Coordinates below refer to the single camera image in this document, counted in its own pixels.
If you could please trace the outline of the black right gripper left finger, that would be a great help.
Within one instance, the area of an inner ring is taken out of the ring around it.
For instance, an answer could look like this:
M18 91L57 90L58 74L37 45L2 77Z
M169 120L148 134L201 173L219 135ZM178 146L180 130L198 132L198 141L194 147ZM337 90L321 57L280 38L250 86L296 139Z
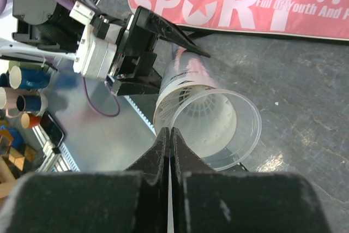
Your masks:
M1 232L166 232L170 132L124 171L37 172L1 208Z

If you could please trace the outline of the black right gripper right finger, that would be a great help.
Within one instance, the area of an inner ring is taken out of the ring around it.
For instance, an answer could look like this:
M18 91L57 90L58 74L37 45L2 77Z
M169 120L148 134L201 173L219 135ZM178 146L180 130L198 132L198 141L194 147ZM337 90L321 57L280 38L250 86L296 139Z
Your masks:
M171 130L175 232L330 232L312 185L289 172L216 172Z

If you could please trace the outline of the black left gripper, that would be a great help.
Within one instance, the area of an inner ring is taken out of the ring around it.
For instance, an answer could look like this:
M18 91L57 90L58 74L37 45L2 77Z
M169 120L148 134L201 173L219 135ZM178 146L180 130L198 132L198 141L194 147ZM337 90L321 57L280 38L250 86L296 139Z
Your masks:
M157 35L144 29L143 23L150 14L149 9L139 6L127 19L112 19L108 22L106 39L117 46L108 72L108 76L117 79L111 87L111 93L116 96L159 93L161 78L153 73L153 64L157 58L154 48L158 35L189 52L210 57L177 25L156 13L152 14L152 24Z

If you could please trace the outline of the clear plastic tube lid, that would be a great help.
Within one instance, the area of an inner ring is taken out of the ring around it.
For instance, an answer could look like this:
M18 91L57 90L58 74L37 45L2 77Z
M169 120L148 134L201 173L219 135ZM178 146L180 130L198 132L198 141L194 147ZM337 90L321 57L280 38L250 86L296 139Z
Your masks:
M216 171L229 169L255 148L262 130L257 107L226 89L193 87L181 92L170 122L186 145Z

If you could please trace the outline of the white shuttlecock tube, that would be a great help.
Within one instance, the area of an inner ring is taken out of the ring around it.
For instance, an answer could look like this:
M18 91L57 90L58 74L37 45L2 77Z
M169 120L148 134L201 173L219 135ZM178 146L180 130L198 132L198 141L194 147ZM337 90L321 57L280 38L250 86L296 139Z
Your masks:
M205 56L174 45L172 60L164 71L155 105L153 125L156 134L170 125L175 112L191 96L196 86L201 91L219 88L220 85L209 69Z

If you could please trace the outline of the white plastic shuttlecock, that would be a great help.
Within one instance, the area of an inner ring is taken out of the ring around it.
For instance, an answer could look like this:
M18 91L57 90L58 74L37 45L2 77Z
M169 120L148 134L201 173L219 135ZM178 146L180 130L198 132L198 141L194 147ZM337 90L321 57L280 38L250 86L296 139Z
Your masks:
M201 158L223 150L237 129L237 114L228 97L222 93L204 94L204 91L207 90L194 87L172 119L186 144Z

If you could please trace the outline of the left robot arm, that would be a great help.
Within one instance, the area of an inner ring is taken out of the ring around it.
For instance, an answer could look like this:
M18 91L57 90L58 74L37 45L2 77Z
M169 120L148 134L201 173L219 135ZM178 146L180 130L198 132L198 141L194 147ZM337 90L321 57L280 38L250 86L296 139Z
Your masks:
M16 41L43 51L74 53L74 71L108 82L114 95L159 92L160 76L153 69L159 39L206 55L178 26L142 6L120 20L90 0L13 0L12 14Z

